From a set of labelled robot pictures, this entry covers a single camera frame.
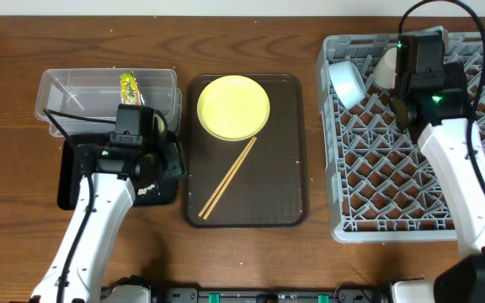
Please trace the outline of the yellow round plate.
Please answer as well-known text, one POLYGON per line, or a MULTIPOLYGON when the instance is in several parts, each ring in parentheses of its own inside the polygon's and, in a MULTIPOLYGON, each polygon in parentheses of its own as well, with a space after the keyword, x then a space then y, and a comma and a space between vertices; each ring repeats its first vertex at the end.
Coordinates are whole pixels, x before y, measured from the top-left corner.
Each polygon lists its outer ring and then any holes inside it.
POLYGON ((269 96, 250 77, 219 77, 205 86, 197 101, 201 126, 224 141, 242 141, 257 135, 271 111, 269 96))

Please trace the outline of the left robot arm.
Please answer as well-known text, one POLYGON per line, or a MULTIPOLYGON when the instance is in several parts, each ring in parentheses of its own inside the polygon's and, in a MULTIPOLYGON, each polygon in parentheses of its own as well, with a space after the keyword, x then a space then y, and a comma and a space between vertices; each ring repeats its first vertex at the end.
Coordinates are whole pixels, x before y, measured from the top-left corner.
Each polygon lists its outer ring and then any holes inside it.
POLYGON ((170 130, 67 136, 71 156, 61 164, 69 184, 59 200, 74 209, 61 245, 33 302, 100 302, 102 280, 115 238, 133 206, 166 205, 186 173, 183 149, 170 130))

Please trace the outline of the light blue bowl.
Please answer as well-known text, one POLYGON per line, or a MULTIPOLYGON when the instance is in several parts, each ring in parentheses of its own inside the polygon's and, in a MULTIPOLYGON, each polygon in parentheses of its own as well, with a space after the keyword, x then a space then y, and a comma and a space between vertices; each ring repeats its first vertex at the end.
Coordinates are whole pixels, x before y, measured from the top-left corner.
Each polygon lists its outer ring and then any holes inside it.
POLYGON ((365 85, 353 62, 334 63, 328 67, 328 74, 339 102, 346 109, 352 109, 365 98, 365 85))

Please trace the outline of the green yellow snack wrapper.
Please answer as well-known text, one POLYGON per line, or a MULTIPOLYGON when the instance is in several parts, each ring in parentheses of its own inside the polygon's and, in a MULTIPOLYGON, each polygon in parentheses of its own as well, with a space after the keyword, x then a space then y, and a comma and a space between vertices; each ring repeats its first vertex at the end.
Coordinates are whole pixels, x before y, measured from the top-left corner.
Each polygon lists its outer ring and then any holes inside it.
POLYGON ((120 96, 121 103, 128 105, 143 105, 143 98, 132 72, 120 75, 120 96))

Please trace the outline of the white plastic cup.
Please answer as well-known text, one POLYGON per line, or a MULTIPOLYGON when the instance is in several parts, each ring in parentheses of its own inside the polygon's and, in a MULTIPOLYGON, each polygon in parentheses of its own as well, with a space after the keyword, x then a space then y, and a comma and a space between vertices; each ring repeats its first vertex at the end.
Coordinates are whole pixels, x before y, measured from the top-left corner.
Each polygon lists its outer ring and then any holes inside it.
POLYGON ((397 49, 389 49, 374 68, 375 84, 381 88, 394 89, 396 80, 397 49))

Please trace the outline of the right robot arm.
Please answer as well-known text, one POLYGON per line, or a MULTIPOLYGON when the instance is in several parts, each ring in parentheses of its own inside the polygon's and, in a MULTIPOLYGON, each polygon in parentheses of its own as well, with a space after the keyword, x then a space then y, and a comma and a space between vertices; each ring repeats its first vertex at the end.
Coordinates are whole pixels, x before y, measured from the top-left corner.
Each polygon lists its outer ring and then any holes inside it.
POLYGON ((434 279, 396 282, 393 302, 485 302, 485 154, 461 63, 396 67, 392 107, 429 161, 456 229, 461 260, 434 279))

